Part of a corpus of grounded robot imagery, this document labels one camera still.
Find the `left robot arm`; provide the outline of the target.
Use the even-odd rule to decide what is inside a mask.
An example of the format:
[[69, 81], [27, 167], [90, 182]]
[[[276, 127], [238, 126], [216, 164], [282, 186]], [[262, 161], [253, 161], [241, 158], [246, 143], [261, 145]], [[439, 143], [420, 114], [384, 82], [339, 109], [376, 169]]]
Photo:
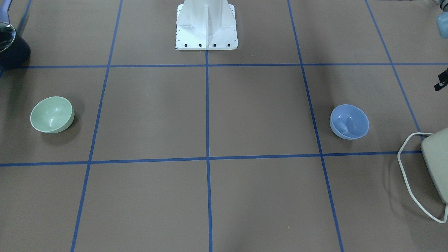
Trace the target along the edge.
[[[447, 0], [435, 0], [439, 5], [442, 13], [436, 17], [436, 24], [439, 31], [439, 35], [443, 39], [448, 38], [448, 1]], [[438, 75], [439, 82], [434, 86], [435, 91], [438, 92], [448, 84], [448, 69], [444, 70]]]

